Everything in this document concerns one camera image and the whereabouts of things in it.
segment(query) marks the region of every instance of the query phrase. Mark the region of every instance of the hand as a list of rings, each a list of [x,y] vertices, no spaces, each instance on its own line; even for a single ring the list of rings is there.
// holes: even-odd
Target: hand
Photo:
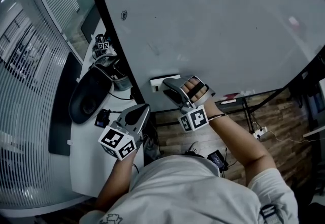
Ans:
[[[200,81],[197,79],[190,79],[189,81],[186,81],[185,84],[182,86],[182,89],[185,93],[188,93],[191,89],[193,89]],[[207,87],[204,86],[203,88],[198,91],[193,98],[191,98],[192,102],[196,102],[199,100],[205,93],[207,92]],[[217,108],[214,101],[212,99],[208,99],[204,103],[204,109],[207,114],[207,117],[211,117],[214,115],[222,114],[222,112]]]

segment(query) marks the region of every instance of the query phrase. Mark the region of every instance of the wrist strap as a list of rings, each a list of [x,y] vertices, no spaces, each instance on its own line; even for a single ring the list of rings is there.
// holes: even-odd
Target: wrist strap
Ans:
[[[223,116],[227,116],[227,117],[229,117],[227,114],[219,114],[219,115],[215,115],[215,116],[210,116],[210,117],[208,118],[208,120],[209,120],[209,121],[212,121],[212,120],[214,120],[214,119],[217,119],[217,118],[220,118],[220,117],[223,117]]]

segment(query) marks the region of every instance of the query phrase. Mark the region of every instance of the black device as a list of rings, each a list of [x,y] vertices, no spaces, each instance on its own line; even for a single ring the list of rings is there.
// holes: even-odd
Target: black device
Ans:
[[[95,45],[92,48],[92,57],[97,59],[98,57],[104,55],[106,53],[106,49],[102,49],[99,47],[99,43],[106,42],[105,37],[103,34],[99,34],[95,37]]]
[[[220,171],[226,171],[228,170],[228,163],[222,156],[219,150],[216,150],[215,152],[208,155],[208,159],[212,161],[215,165],[218,166]]]
[[[69,114],[76,124],[86,122],[100,107],[113,82],[97,67],[92,67],[79,81],[69,103]]]
[[[102,128],[108,126],[110,122],[110,114],[110,110],[102,109],[96,117],[95,125]]]
[[[77,86],[76,78],[81,72],[81,65],[70,52],[64,65],[59,84],[57,86],[52,117],[50,122],[48,149],[50,153],[70,155],[71,119],[67,107]]]

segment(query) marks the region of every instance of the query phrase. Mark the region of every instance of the floor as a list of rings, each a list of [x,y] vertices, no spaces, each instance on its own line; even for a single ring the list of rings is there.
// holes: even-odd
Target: floor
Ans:
[[[248,105],[258,104],[270,94],[251,97],[247,100]],[[311,145],[309,142],[298,143],[303,141],[302,135],[309,132],[308,117],[305,106],[300,109],[296,101],[287,101],[287,97],[289,91],[285,90],[256,110],[254,116],[258,124],[269,130],[261,136],[261,142],[273,156],[284,180],[289,186],[294,182],[299,187],[309,179],[311,173]],[[179,115],[178,111],[159,113],[156,115],[157,124],[177,121]],[[248,130],[244,112],[230,114],[230,118]],[[164,156],[183,154],[195,141],[200,142],[200,154],[203,156],[217,149],[225,154],[224,142],[209,126],[191,133],[184,133],[179,124],[161,126],[157,131],[160,151]],[[229,165],[236,161],[229,150],[226,158]],[[245,185],[244,169],[238,162],[225,172],[225,177]]]

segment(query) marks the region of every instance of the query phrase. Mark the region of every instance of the shoe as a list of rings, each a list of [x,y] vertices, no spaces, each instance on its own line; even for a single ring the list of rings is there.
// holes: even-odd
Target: shoe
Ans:
[[[194,152],[195,154],[199,154],[200,150],[200,143],[194,142],[187,152]]]

